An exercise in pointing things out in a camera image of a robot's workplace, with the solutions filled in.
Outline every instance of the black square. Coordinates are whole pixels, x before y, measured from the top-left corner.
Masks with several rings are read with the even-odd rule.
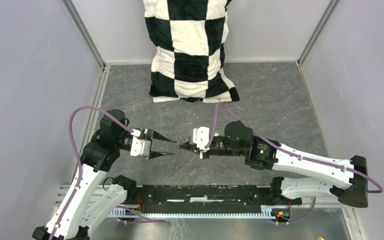
[[[159,47],[174,51],[172,31],[169,20],[155,18],[155,38]]]
[[[151,39],[152,43],[155,45],[155,47],[158,47],[158,40],[157,40],[157,25],[155,22],[155,17],[145,17],[145,23],[146,28],[148,30],[149,39]]]
[[[198,83],[208,80],[208,56],[191,56],[174,53],[174,78],[176,80]]]
[[[151,97],[179,97],[175,91],[175,80],[173,78],[165,76],[160,72],[151,72],[151,82],[149,90]]]
[[[230,99],[232,100],[232,102],[237,102],[241,100],[239,98],[239,94],[238,94],[238,91],[236,90],[236,87],[232,87],[231,89],[229,89],[229,93],[230,93]]]
[[[221,47],[220,47],[220,62],[221,62],[221,66],[220,68],[222,69],[223,66],[225,65],[225,45],[222,44]]]
[[[205,20],[208,0],[167,0],[170,20]]]
[[[208,39],[208,51],[210,56],[222,45],[224,25],[224,17],[205,21],[205,32]]]
[[[226,85],[225,81],[222,79],[220,72],[217,72],[217,75],[208,81],[208,89],[205,91],[205,97],[215,97],[221,93],[225,93],[229,90],[229,87]]]

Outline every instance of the enclosure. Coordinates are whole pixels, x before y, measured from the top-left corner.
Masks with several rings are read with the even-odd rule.
[[[75,159],[69,117],[82,105],[123,110],[134,128],[183,143],[213,122],[213,103],[154,103],[156,54],[141,0],[0,0],[0,239],[31,239],[61,204]],[[240,100],[226,103],[244,123],[295,149],[338,159],[367,158],[384,188],[384,1],[233,0],[227,7],[226,76]],[[102,115],[73,123],[83,148]],[[233,118],[222,109],[217,130]],[[144,159],[121,152],[108,176],[141,185],[268,185],[273,177],[237,157],[175,153]],[[322,199],[307,219],[182,219],[124,226],[107,218],[91,239],[384,239],[384,192],[368,208]],[[304,215],[311,202],[293,208]]]

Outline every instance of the black fabric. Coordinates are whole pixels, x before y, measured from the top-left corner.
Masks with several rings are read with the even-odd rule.
[[[213,55],[222,45],[224,24],[224,17],[205,21],[205,33],[208,39],[208,48],[210,56]]]
[[[155,103],[239,101],[222,69],[230,2],[143,0],[146,28],[157,48],[149,91]]]
[[[171,97],[178,98],[175,91],[175,80],[164,76],[159,72],[151,72],[151,89],[149,95],[152,97]]]
[[[231,89],[229,89],[229,93],[230,93],[230,97],[232,98],[232,102],[237,102],[240,100],[236,87],[232,87]]]
[[[217,75],[208,81],[208,89],[206,90],[205,96],[207,97],[215,97],[220,94],[220,92],[229,91],[228,86],[226,86],[225,82],[222,79],[222,75],[220,72]]]
[[[188,83],[208,80],[208,56],[174,53],[174,78]]]
[[[220,63],[221,63],[220,68],[223,68],[223,66],[225,65],[225,45],[224,44],[222,44],[220,47]]]
[[[208,0],[167,0],[170,20],[205,20]]]

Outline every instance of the marble-patterned floor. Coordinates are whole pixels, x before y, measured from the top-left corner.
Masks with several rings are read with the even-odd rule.
[[[301,73],[293,62],[226,63],[224,72],[236,85],[240,101],[226,105],[245,123],[266,137],[293,148],[326,155],[322,134]],[[153,103],[149,96],[150,65],[113,65],[101,107],[125,112],[132,128],[154,129],[184,143],[190,130],[211,127],[214,104],[183,100]],[[217,130],[234,119],[222,108]],[[269,184],[273,177],[297,174],[259,171],[244,165],[241,157],[199,159],[179,150],[176,143],[154,141],[155,151],[175,153],[155,159],[121,152],[107,176],[120,174],[138,184]]]

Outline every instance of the black cable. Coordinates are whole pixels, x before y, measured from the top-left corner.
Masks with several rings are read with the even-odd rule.
[[[114,180],[114,177],[109,176],[109,177],[105,178],[105,180],[103,181],[103,183],[102,183],[102,188],[105,190],[105,192],[108,191],[108,190],[105,189],[105,182],[106,182],[108,179],[112,179],[112,180]]]

